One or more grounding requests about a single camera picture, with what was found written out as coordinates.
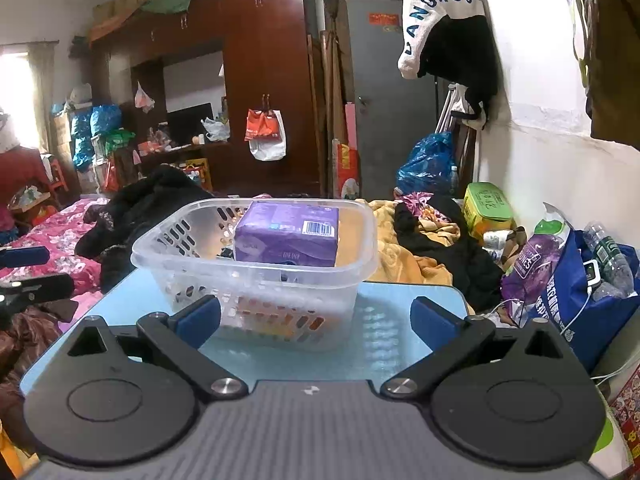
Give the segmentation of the clear plastic basket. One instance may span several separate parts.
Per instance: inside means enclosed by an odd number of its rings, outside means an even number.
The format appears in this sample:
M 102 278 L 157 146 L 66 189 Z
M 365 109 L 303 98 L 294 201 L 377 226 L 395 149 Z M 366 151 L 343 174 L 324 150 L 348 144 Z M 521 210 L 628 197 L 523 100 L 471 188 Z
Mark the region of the clear plastic basket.
M 256 206 L 285 207 L 285 214 L 268 224 L 276 232 L 301 212 L 311 212 L 302 227 L 315 242 L 336 241 L 335 262 L 239 260 L 235 231 Z M 369 206 L 352 200 L 210 198 L 181 207 L 141 235 L 131 261 L 153 274 L 175 312 L 216 296 L 228 338 L 323 351 L 348 337 L 358 287 L 378 267 L 376 220 Z

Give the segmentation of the purple tissue pack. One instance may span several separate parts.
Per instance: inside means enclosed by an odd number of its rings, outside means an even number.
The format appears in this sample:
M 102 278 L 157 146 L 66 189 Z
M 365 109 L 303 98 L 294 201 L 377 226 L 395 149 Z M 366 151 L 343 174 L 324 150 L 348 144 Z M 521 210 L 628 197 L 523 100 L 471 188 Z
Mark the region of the purple tissue pack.
M 254 202 L 235 227 L 236 261 L 332 268 L 338 248 L 335 207 Z

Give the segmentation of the pink floral bedsheet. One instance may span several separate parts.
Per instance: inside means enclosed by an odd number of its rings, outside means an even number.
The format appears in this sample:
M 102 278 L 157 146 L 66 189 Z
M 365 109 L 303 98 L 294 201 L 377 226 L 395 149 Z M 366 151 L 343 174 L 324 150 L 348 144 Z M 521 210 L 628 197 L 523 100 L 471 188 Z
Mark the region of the pink floral bedsheet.
M 105 205 L 105 198 L 82 198 L 57 214 L 34 226 L 24 236 L 9 244 L 9 248 L 43 246 L 50 258 L 39 266 L 19 266 L 3 269 L 2 280 L 40 278 L 40 276 L 66 273 L 74 281 L 75 294 L 97 292 L 100 288 L 101 265 L 75 254 L 75 247 L 93 227 L 84 221 L 86 211 L 93 205 Z

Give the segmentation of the light blue folding table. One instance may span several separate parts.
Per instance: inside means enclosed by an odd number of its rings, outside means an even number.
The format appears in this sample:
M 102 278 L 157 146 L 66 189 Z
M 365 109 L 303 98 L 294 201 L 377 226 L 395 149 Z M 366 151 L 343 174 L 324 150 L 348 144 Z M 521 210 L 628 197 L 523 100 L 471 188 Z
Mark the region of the light blue folding table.
M 250 389 L 258 379 L 369 379 L 380 388 L 384 380 L 431 353 L 410 326 L 410 306 L 419 296 L 434 300 L 459 318 L 466 315 L 462 293 L 453 287 L 363 282 L 348 338 L 333 350 L 296 351 L 266 346 L 260 339 L 221 338 L 217 332 L 200 351 L 243 379 Z M 151 307 L 170 310 L 151 272 L 135 270 L 88 314 L 102 316 L 111 326 L 134 325 L 142 314 L 151 312 Z M 25 396 L 74 328 L 58 338 L 24 375 L 20 386 Z

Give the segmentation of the yellow blanket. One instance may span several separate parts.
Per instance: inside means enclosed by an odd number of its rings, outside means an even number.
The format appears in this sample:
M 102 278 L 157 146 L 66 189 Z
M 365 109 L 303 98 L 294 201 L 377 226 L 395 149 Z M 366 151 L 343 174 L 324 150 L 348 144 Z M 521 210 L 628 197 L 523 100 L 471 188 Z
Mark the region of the yellow blanket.
M 397 203 L 391 200 L 374 200 L 368 203 L 378 226 L 378 268 L 370 276 L 370 282 L 417 285 L 451 286 L 452 274 L 441 263 L 430 257 L 413 255 L 399 244 L 394 229 Z M 416 234 L 419 240 L 435 242 L 437 246 L 451 247 L 460 237 L 460 228 L 455 223 L 433 222 L 427 218 L 416 218 Z

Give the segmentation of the black clothes pile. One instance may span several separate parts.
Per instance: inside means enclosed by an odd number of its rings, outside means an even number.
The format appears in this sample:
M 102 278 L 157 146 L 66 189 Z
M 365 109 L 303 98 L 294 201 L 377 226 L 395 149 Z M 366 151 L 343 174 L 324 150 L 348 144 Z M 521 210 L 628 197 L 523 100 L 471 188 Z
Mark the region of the black clothes pile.
M 141 235 L 181 207 L 212 196 L 181 170 L 160 165 L 108 203 L 87 209 L 84 221 L 92 228 L 78 240 L 75 254 L 100 264 L 100 292 L 106 294 L 134 270 L 132 245 Z

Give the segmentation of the blue shopping bag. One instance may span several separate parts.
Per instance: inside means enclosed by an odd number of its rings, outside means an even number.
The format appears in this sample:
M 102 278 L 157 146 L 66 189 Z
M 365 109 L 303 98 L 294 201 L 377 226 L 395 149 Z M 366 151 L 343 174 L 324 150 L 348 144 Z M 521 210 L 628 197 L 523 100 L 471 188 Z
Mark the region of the blue shopping bag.
M 588 288 L 585 262 L 592 252 L 582 232 L 570 232 L 562 256 L 542 293 L 529 310 L 563 334 L 586 370 L 593 370 L 606 348 L 639 307 L 639 296 L 596 297 Z

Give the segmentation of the green box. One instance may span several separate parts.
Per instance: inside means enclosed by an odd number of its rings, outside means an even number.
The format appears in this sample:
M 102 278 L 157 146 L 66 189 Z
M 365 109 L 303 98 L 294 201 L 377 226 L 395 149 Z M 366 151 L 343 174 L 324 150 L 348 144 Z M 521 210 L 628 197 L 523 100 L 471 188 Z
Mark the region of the green box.
M 477 240 L 484 240 L 487 232 L 514 226 L 511 205 L 500 188 L 490 182 L 472 182 L 466 187 L 462 212 L 469 234 Z

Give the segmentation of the blue plastic bag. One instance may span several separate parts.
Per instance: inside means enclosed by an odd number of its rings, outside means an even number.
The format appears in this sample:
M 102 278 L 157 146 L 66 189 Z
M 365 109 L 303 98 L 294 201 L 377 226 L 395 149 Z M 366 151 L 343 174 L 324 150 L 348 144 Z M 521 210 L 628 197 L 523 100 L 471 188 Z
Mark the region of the blue plastic bag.
M 434 132 L 421 139 L 398 169 L 396 188 L 404 194 L 450 194 L 457 184 L 457 162 L 450 131 Z

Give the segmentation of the red white hanging bag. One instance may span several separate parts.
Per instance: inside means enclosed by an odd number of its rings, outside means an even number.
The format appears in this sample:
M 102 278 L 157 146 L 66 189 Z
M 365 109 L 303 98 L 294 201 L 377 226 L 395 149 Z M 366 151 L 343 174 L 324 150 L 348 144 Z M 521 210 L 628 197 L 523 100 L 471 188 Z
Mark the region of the red white hanging bag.
M 277 162 L 286 155 L 286 132 L 280 110 L 249 110 L 244 141 L 258 162 Z

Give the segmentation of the grey metal door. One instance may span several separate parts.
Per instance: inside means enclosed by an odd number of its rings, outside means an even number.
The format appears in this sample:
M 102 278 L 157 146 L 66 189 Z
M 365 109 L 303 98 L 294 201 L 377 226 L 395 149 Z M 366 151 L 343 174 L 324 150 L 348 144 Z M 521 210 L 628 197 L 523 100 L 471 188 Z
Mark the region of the grey metal door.
M 361 194 L 391 198 L 397 170 L 416 142 L 434 131 L 438 109 L 430 75 L 402 78 L 397 63 L 405 45 L 401 0 L 346 0 Z

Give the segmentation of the red wooden wardrobe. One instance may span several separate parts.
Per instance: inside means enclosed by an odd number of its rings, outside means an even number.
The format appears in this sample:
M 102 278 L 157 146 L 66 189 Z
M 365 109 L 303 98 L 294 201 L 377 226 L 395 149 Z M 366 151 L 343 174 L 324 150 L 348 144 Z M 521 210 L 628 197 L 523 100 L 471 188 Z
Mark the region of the red wooden wardrobe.
M 314 0 L 191 0 L 182 13 L 138 12 L 90 44 L 93 99 L 118 105 L 139 143 L 171 114 L 207 104 L 227 114 L 228 140 L 194 146 L 194 132 L 169 131 L 180 154 L 206 158 L 214 191 L 322 196 L 317 32 Z M 281 114 L 282 159 L 261 162 L 250 152 L 250 110 Z

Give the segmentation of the black hanging garment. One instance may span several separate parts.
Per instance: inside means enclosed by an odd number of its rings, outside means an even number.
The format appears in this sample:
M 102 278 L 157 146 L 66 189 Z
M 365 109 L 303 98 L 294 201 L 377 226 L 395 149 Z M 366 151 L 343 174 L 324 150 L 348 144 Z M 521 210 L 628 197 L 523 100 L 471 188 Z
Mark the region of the black hanging garment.
M 457 117 L 489 116 L 490 101 L 498 92 L 498 58 L 494 36 L 485 15 L 450 18 L 445 15 L 426 36 L 420 53 L 418 77 L 426 74 L 466 88 L 469 113 Z

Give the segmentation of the white jacket with blue letters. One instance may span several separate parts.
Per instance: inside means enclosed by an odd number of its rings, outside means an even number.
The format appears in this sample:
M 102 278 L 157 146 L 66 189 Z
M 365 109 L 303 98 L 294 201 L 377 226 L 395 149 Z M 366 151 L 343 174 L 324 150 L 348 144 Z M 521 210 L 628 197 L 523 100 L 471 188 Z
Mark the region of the white jacket with blue letters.
M 404 46 L 398 58 L 398 70 L 405 79 L 419 78 L 420 55 L 435 27 L 451 18 L 461 21 L 485 17 L 482 0 L 402 0 L 401 28 Z

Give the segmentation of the brown hanging bag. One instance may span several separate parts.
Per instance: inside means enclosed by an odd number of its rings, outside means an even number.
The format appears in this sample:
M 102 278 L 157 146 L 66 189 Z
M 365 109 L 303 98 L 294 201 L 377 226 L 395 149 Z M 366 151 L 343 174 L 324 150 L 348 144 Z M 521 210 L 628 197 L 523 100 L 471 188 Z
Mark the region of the brown hanging bag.
M 575 0 L 591 136 L 639 147 L 639 0 Z

